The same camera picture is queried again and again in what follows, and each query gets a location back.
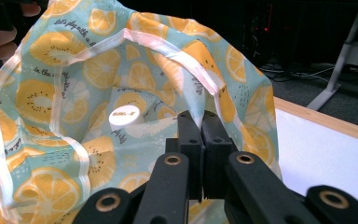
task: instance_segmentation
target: white lid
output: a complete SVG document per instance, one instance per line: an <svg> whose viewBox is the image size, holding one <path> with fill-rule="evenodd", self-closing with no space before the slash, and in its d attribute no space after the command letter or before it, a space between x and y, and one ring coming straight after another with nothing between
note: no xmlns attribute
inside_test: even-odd
<svg viewBox="0 0 358 224"><path fill-rule="evenodd" d="M142 121L141 111L135 105L123 105L109 115L109 123L112 131L126 125L139 124Z"/></svg>

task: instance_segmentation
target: plastic bag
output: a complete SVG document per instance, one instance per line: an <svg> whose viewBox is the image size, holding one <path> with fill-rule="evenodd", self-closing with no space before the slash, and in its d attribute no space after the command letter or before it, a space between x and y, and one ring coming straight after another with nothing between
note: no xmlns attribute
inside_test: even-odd
<svg viewBox="0 0 358 224"><path fill-rule="evenodd" d="M112 131L123 105L143 122ZM0 70L0 223L69 223L92 193L136 189L186 110L199 127L215 112L279 175L271 84L219 34L116 0L50 1ZM218 208L195 204L190 222L223 222Z"/></svg>

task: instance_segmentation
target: hand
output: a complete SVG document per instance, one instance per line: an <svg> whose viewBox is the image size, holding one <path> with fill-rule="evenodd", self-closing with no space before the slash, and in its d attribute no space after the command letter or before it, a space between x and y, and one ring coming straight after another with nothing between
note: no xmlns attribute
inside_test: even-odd
<svg viewBox="0 0 358 224"><path fill-rule="evenodd" d="M31 17L39 14L40 6L36 3L21 4L22 14L26 17ZM12 31L0 31L0 60L7 60L13 56L17 46L12 41L16 37L17 30L14 28Z"/></svg>

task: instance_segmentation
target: gray carpet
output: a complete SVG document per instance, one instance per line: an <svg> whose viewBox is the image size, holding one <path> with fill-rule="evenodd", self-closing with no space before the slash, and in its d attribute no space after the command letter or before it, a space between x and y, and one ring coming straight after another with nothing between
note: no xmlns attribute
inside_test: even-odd
<svg viewBox="0 0 358 224"><path fill-rule="evenodd" d="M307 106L327 86L327 82L319 77L328 80L333 70L318 74L317 77L304 74L314 74L332 66L331 64L316 64L311 69L295 68L291 69L290 73L265 71L265 74L270 77L275 96L297 105ZM261 68L280 70L271 64L261 66ZM305 70L301 76L298 74L300 70ZM344 71L338 83L341 84L341 88L319 111L358 125L358 69Z"/></svg>

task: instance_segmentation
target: desk leg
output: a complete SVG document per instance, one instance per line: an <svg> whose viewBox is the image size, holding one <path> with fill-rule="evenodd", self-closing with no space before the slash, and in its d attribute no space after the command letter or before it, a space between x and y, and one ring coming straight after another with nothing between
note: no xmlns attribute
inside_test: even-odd
<svg viewBox="0 0 358 224"><path fill-rule="evenodd" d="M358 30L358 13L351 27L350 33L348 34L347 40L342 46L341 52L339 53L336 66L334 67L333 74L330 77L330 80L327 84L326 89L324 89L310 104L307 106L309 109L319 110L339 89L340 85L337 84L339 75L341 75L342 68L347 62L350 54L353 39L356 36Z"/></svg>

